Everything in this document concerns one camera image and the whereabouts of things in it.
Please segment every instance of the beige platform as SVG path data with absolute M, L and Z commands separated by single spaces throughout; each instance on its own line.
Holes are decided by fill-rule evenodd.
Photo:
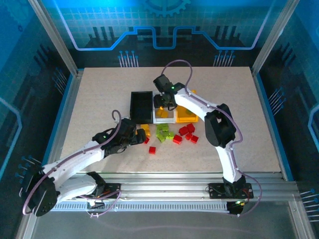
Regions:
M 62 157 L 85 145 L 92 136 L 115 127 L 111 112 L 129 115 L 131 91 L 153 91 L 153 79 L 162 68 L 86 68 L 64 142 Z M 165 72 L 173 82 L 185 83 L 189 69 L 170 67 Z M 248 67 L 194 67 L 189 84 L 204 99 L 229 106 L 244 135 L 235 148 L 236 161 L 245 172 L 279 172 L 279 163 Z M 175 133 L 185 124 L 170 124 Z M 222 172 L 216 149 L 208 143 L 204 123 L 195 124 L 198 143 L 184 140 L 181 145 L 155 136 L 147 145 L 129 147 L 92 164 L 85 171 L 97 172 Z M 156 155 L 148 153 L 157 148 Z

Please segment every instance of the black box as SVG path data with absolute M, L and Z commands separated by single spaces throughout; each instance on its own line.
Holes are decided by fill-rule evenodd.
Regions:
M 153 92 L 131 92 L 130 117 L 137 124 L 153 123 Z

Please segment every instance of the gear graphic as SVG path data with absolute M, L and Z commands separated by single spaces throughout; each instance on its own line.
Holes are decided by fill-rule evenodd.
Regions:
M 190 0 L 142 0 L 142 4 L 150 13 L 155 13 L 156 16 L 162 15 L 167 17 L 173 16 L 174 13 L 179 14 L 181 9 L 186 9 L 186 4 Z
M 27 0 L 2 0 L 2 3 L 18 24 L 22 24 L 29 17 L 30 5 Z

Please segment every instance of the cable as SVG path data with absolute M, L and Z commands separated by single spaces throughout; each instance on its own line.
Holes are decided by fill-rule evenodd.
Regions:
M 238 216 L 238 217 L 242 217 L 242 216 L 248 215 L 248 214 L 251 213 L 251 212 L 258 206 L 258 204 L 260 203 L 260 200 L 261 200 L 262 195 L 263 195 L 263 190 L 262 190 L 262 188 L 261 188 L 260 183 L 257 181 L 257 179 L 255 179 L 255 178 L 253 178 L 253 177 L 251 177 L 251 176 L 249 176 L 249 175 L 243 173 L 242 171 L 240 171 L 239 168 L 238 168 L 238 166 L 237 166 L 237 164 L 236 164 L 233 145 L 234 145 L 234 144 L 237 144 L 237 143 L 241 143 L 241 142 L 243 141 L 243 134 L 242 134 L 241 130 L 239 129 L 238 125 L 236 124 L 236 122 L 233 120 L 233 118 L 232 118 L 227 112 L 225 112 L 224 110 L 222 110 L 222 109 L 220 109 L 220 108 L 217 108 L 217 107 L 215 107 L 215 106 L 211 106 L 211 105 L 209 104 L 209 102 L 205 102 L 205 101 L 203 101 L 203 100 L 201 100 L 201 99 L 195 97 L 190 91 L 188 91 L 187 86 L 188 86 L 188 83 L 189 83 L 189 81 L 190 81 L 190 79 L 191 79 L 191 77 L 192 77 L 192 74 L 193 74 L 192 66 L 191 66 L 191 64 L 190 64 L 188 61 L 181 60 L 181 59 L 171 61 L 171 62 L 169 62 L 169 63 L 164 67 L 164 69 L 162 70 L 161 73 L 163 74 L 164 70 L 165 70 L 168 66 L 170 66 L 172 63 L 175 63 L 175 62 L 184 62 L 184 63 L 186 63 L 186 64 L 190 67 L 190 75 L 189 75 L 189 77 L 188 77 L 188 79 L 187 79 L 187 81 L 186 81 L 186 84 L 185 84 L 185 92 L 186 92 L 186 94 L 187 94 L 188 96 L 190 96 L 191 98 L 193 98 L 194 100 L 196 100 L 197 102 L 199 102 L 199 103 L 201 103 L 201 104 L 207 106 L 208 108 L 211 108 L 211 109 L 213 109 L 213 110 L 217 110 L 217 111 L 221 112 L 222 114 L 224 114 L 224 115 L 229 119 L 229 121 L 231 121 L 231 123 L 234 125 L 234 127 L 236 128 L 236 130 L 237 130 L 237 132 L 238 132 L 238 134 L 239 134 L 239 139 L 238 139 L 237 141 L 233 141 L 233 142 L 229 145 L 229 147 L 230 147 L 230 159 L 232 160 L 232 163 L 233 163 L 235 169 L 237 170 L 237 172 L 240 173 L 241 175 L 243 175 L 244 177 L 248 177 L 248 178 L 254 180 L 254 181 L 257 183 L 257 185 L 258 185 L 258 187 L 259 187 L 259 189 L 260 189 L 260 194 L 259 194 L 259 197 L 258 197 L 258 200 L 257 200 L 256 204 L 255 204 L 250 210 L 248 210 L 247 212 L 245 212 L 244 214 L 237 215 L 237 216 Z
M 177 106 L 175 106 L 175 107 L 172 108 L 172 109 L 168 107 L 167 109 L 168 109 L 168 111 L 173 111 L 173 110 L 175 110 L 176 108 L 177 108 Z
M 123 149 L 121 152 L 116 152 L 116 153 L 123 153 L 125 150 L 126 150 L 126 148 L 125 148 L 125 149 Z
M 191 79 L 191 76 L 193 75 L 193 68 L 192 68 L 191 64 L 190 64 L 188 61 L 185 61 L 185 60 L 182 60 L 182 59 L 177 59 L 177 60 L 174 60 L 174 61 L 169 62 L 169 63 L 164 67 L 164 69 L 161 71 L 161 75 L 164 74 L 164 71 L 166 70 L 166 68 L 167 68 L 168 66 L 170 66 L 171 64 L 173 64 L 173 63 L 175 63 L 175 62 L 184 62 L 184 63 L 186 63 L 186 64 L 189 66 L 189 68 L 190 68 L 190 74 L 189 74 L 189 77 L 188 77 L 187 82 L 186 82 L 186 85 L 185 85 L 185 87 L 186 87 L 187 84 L 189 83 L 190 79 Z
M 91 200 L 103 200 L 103 199 L 109 198 L 109 197 L 111 197 L 111 196 L 117 194 L 118 192 L 119 192 L 119 191 L 115 191 L 115 192 L 113 192 L 113 193 L 109 193 L 109 194 L 104 195 L 104 196 L 102 196 L 102 197 L 95 197 L 95 198 L 91 198 L 91 197 L 88 197 L 88 196 L 85 196 L 85 195 L 82 195 L 82 196 L 80 196 L 80 197 L 81 197 L 81 198 L 85 198 L 85 199 L 91 199 Z
M 110 211 L 110 210 L 114 207 L 114 205 L 115 205 L 115 204 L 117 203 L 117 201 L 120 199 L 122 192 L 119 190 L 119 191 L 110 193 L 110 194 L 108 194 L 108 195 L 105 195 L 105 196 L 99 198 L 99 200 L 102 200 L 102 199 L 111 197 L 112 195 L 115 195 L 115 194 L 117 194 L 117 193 L 118 193 L 117 198 L 114 200 L 114 202 L 111 204 L 111 206 L 110 206 L 107 210 L 105 210 L 104 212 L 102 212 L 102 213 L 100 213 L 100 214 L 96 214 L 96 215 L 94 215 L 93 213 L 90 214 L 88 211 L 86 211 L 87 214 L 89 214 L 89 215 L 91 216 L 91 218 L 92 218 L 92 217 L 97 217 L 97 218 L 98 218 L 99 216 L 102 216 L 102 215 L 106 214 L 108 211 Z
M 247 192 L 247 191 L 246 191 L 246 189 L 242 189 L 242 191 L 246 194 L 247 199 L 248 199 L 247 203 L 249 203 L 250 193 L 249 193 L 249 192 Z
M 26 198 L 26 200 L 25 200 L 25 202 L 24 202 L 24 204 L 23 204 L 23 207 L 22 207 L 22 213 L 23 213 L 24 215 L 28 215 L 28 214 L 31 213 L 31 211 L 29 211 L 29 212 L 26 211 L 26 208 L 27 208 L 27 206 L 28 206 L 28 204 L 29 204 L 29 202 L 30 202 L 31 197 L 33 196 L 33 194 L 34 194 L 34 192 L 37 190 L 37 188 L 40 186 L 40 184 L 41 184 L 52 172 L 54 172 L 57 168 L 61 167 L 61 165 L 63 165 L 65 162 L 67 162 L 67 161 L 69 161 L 70 159 L 72 159 L 72 158 L 74 158 L 74 157 L 80 155 L 81 153 L 84 154 L 84 153 L 86 153 L 87 151 L 94 150 L 94 149 L 96 149 L 96 148 L 100 148 L 101 146 L 103 146 L 103 145 L 109 143 L 109 142 L 116 136 L 116 134 L 119 132 L 119 129 L 120 129 L 120 127 L 121 127 L 121 118 L 122 118 L 122 117 L 121 117 L 121 113 L 120 113 L 118 110 L 113 110 L 113 111 L 112 111 L 112 118 L 113 118 L 113 120 L 115 120 L 114 112 L 116 112 L 116 113 L 119 115 L 119 123 L 118 123 L 118 125 L 117 125 L 117 127 L 116 127 L 116 130 L 115 130 L 114 134 L 113 134 L 110 138 L 108 138 L 105 142 L 103 142 L 103 143 L 101 143 L 101 144 L 99 144 L 99 145 L 96 145 L 96 146 L 93 146 L 93 147 L 84 149 L 84 150 L 82 150 L 82 151 L 78 151 L 78 152 L 72 154 L 71 156 L 68 156 L 68 157 L 65 158 L 64 160 L 62 160 L 62 161 L 61 161 L 60 163 L 58 163 L 55 167 L 51 168 L 42 178 L 40 178 L 40 180 L 39 180 L 39 181 L 35 184 L 35 186 L 31 189 L 31 191 L 30 191 L 29 195 L 27 196 L 27 198 Z
M 213 190 L 215 190 L 217 193 L 219 193 L 219 194 L 225 194 L 226 192 L 224 192 L 224 193 L 221 193 L 221 192 L 219 192 L 218 190 L 216 190 L 215 188 L 213 188 L 213 187 L 211 187 Z

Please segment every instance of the small block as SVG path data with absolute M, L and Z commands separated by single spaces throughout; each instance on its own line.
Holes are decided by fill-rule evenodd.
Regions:
M 150 139 L 146 137 L 146 139 L 145 139 L 145 141 L 144 141 L 144 144 L 147 144 L 147 143 L 149 142 L 149 140 L 150 140 Z
M 145 131 L 146 131 L 146 130 L 150 130 L 150 127 L 149 127 L 148 124 L 142 124 L 142 125 L 141 125 L 141 128 L 144 129 Z
M 195 127 L 192 123 L 189 123 L 188 125 L 186 125 L 188 132 L 190 133 L 194 133 L 195 132 Z
M 157 138 L 160 140 L 161 143 L 165 141 L 165 137 L 161 134 L 157 135 Z
M 185 136 L 185 138 L 187 139 L 187 140 L 190 140 L 191 138 L 192 138 L 192 134 L 191 133 L 188 133 L 186 136 Z
M 173 138 L 174 143 L 181 144 L 182 141 L 183 141 L 183 138 L 179 135 L 175 135 Z
M 150 136 L 150 135 L 151 135 L 150 130 L 149 130 L 149 129 L 148 129 L 148 130 L 145 130 L 145 134 L 146 134 L 146 136 Z
M 150 154 L 155 154 L 156 148 L 155 147 L 150 147 L 149 153 Z
M 166 139 L 167 139 L 167 138 L 168 138 L 168 136 L 169 136 L 169 132 L 163 132 L 163 137 L 164 137 L 164 138 L 166 138 Z
M 175 136 L 174 132 L 172 132 L 172 131 L 169 132 L 169 134 L 168 134 L 168 138 L 169 138 L 169 139 L 173 139 L 174 136 Z
M 161 123 L 159 123 L 159 124 L 157 124 L 157 125 L 156 125 L 156 129 L 161 130 L 161 129 L 162 129 L 162 127 L 163 127 L 163 124 L 161 124 Z
M 164 110 L 159 109 L 158 111 L 156 111 L 156 115 L 157 116 L 161 116 Z
M 162 129 L 163 132 L 168 132 L 169 131 L 169 127 L 168 126 L 163 126 L 161 129 Z
M 193 143 L 197 143 L 198 137 L 193 135 L 193 137 L 190 139 L 190 141 L 192 141 Z
M 186 126 L 184 126 L 184 127 L 180 128 L 178 132 L 179 132 L 179 134 L 180 134 L 181 136 L 183 136 L 183 135 L 185 135 L 185 134 L 188 133 L 188 129 L 187 129 Z
M 167 111 L 163 111 L 160 117 L 161 118 L 167 118 L 168 117 L 168 112 Z

